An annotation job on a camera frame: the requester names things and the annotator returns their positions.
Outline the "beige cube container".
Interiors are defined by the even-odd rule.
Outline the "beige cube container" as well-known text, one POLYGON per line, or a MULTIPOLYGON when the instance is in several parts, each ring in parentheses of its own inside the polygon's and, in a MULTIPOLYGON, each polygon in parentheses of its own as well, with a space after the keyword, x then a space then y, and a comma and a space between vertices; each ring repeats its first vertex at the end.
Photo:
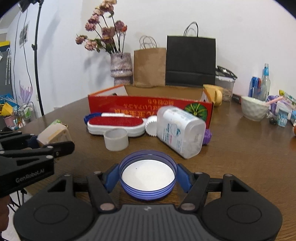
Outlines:
POLYGON ((39 145, 45 146, 61 142, 72 141, 68 126, 60 120, 54 120, 43 132, 38 134, 37 142, 39 145))

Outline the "grey tape roll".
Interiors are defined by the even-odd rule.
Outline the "grey tape roll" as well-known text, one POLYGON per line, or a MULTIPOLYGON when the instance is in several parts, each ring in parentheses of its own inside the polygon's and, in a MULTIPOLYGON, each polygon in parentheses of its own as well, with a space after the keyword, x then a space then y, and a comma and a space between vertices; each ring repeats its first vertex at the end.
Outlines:
POLYGON ((104 133, 105 147, 109 151, 122 151, 129 145, 127 131, 124 128, 114 128, 104 133))

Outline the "blue white jar lid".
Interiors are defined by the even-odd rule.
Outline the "blue white jar lid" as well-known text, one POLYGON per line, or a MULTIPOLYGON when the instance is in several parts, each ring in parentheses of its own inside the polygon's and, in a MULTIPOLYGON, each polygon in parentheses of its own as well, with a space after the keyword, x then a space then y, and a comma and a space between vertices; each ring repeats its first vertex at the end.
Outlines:
POLYGON ((157 200, 167 196, 177 181, 177 164, 167 154, 143 150, 126 156, 119 164, 119 181, 130 196, 157 200))

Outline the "purple ridged cap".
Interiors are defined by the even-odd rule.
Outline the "purple ridged cap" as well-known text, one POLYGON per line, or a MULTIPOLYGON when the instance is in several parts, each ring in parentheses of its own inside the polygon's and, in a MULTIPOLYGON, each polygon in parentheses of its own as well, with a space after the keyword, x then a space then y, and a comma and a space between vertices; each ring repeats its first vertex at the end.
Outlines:
POLYGON ((204 138, 203 138, 203 145, 206 146, 210 143, 210 140, 212 138, 212 133, 209 129, 206 129, 205 130, 205 133, 204 133, 204 138))

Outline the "white plastic pill bottle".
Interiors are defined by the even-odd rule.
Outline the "white plastic pill bottle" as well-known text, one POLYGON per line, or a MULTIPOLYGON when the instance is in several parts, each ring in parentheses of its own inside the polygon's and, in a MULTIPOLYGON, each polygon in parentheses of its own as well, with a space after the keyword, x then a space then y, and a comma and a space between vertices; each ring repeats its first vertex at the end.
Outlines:
POLYGON ((175 106, 163 106, 157 113, 157 137, 185 159, 200 153, 206 123, 175 106))

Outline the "red white lint brush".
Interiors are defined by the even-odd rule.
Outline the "red white lint brush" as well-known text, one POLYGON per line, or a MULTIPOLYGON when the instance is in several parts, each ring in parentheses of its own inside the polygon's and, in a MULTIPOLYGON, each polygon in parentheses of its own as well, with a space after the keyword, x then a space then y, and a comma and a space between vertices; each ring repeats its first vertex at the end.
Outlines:
POLYGON ((102 136, 109 130, 123 128, 129 137, 139 137, 145 133, 145 122, 141 118, 126 116, 96 116, 87 122, 88 132, 102 136))

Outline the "dark blue ridged cap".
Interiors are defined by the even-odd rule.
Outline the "dark blue ridged cap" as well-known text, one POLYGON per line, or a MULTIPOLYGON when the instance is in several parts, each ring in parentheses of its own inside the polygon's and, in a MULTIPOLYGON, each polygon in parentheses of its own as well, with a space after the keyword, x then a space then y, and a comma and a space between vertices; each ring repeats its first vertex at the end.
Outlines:
POLYGON ((90 113, 84 117, 84 123, 87 125, 88 121, 94 117, 101 116, 101 113, 90 113))

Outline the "white ridged cap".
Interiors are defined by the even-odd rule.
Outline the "white ridged cap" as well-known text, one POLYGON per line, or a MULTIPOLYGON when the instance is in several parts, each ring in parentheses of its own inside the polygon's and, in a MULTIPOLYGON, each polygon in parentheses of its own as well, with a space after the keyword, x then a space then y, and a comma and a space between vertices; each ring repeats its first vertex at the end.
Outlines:
POLYGON ((145 131, 151 137, 157 136, 157 116, 152 115, 147 118, 147 122, 145 124, 145 131))

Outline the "pink ceramic vase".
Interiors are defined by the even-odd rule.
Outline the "pink ceramic vase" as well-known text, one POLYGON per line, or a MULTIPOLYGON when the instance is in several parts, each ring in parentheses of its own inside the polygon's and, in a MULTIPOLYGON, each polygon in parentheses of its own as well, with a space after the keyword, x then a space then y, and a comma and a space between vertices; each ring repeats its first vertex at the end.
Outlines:
POLYGON ((110 56, 110 73, 114 86, 132 83, 132 58, 130 53, 114 53, 110 56))

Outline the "clear glass bottle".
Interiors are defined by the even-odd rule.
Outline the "clear glass bottle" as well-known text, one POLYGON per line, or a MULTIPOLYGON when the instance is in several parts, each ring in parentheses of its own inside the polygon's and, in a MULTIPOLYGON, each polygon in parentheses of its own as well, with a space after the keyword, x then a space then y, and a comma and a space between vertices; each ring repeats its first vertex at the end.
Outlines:
POLYGON ((269 64, 264 64, 263 76, 261 78, 261 100, 266 101, 270 92, 271 81, 269 79, 269 64))

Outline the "black paper bag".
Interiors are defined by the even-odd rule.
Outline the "black paper bag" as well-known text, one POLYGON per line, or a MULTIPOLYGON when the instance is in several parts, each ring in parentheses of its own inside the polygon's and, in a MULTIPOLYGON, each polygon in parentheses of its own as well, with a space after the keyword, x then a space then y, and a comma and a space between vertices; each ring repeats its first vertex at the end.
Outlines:
POLYGON ((166 85, 196 87, 215 84, 216 39, 198 35, 198 24, 191 22, 182 36, 167 37, 166 85))

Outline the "brown paper bag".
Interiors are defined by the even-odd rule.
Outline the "brown paper bag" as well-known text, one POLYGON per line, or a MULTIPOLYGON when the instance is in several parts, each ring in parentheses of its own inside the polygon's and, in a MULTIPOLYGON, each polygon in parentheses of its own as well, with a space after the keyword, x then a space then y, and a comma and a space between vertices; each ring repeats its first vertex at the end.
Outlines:
POLYGON ((133 85, 137 87, 165 86, 166 48, 157 46, 153 37, 143 35, 140 49, 134 51, 133 85))

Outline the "dried pink roses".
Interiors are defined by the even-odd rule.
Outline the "dried pink roses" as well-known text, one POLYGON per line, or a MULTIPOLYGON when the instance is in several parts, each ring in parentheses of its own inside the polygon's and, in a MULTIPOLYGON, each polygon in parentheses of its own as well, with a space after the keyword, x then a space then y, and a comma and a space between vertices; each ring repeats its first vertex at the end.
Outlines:
POLYGON ((87 32, 94 32, 95 38, 87 35, 77 35, 75 43, 83 45, 88 51, 100 52, 105 50, 109 54, 124 51, 127 25, 121 20, 114 20, 114 6, 117 1, 102 1, 95 7, 84 28, 87 32))

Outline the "studio light on stand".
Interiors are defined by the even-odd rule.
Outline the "studio light on stand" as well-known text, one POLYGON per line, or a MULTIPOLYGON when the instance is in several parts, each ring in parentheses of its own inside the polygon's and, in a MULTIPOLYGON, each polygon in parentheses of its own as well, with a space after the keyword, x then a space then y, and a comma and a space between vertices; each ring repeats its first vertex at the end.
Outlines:
POLYGON ((36 91, 37 91, 38 103, 39 103, 41 116, 44 116, 45 113, 44 113, 43 103, 42 103, 42 99, 41 99, 39 73, 38 73, 38 31, 39 31, 39 22, 40 22, 40 15, 41 15, 41 9, 42 9, 43 2, 44 1, 41 1, 41 0, 37 0, 37 1, 21 0, 18 2, 18 7, 20 8, 21 13, 24 13, 25 10, 27 10, 31 4, 36 4, 36 3, 39 4, 37 19, 36 19, 36 27, 35 27, 35 37, 34 37, 34 43, 32 44, 32 50, 34 52, 35 82, 36 82, 36 91))

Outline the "wall poster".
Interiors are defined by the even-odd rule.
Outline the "wall poster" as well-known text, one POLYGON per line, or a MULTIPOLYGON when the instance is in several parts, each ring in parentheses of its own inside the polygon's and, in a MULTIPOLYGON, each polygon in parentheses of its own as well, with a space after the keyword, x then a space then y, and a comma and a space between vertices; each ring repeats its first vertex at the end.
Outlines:
POLYGON ((26 44, 26 42, 28 41, 29 25, 30 25, 30 22, 25 22, 20 32, 19 42, 18 42, 20 48, 22 48, 24 44, 26 44))

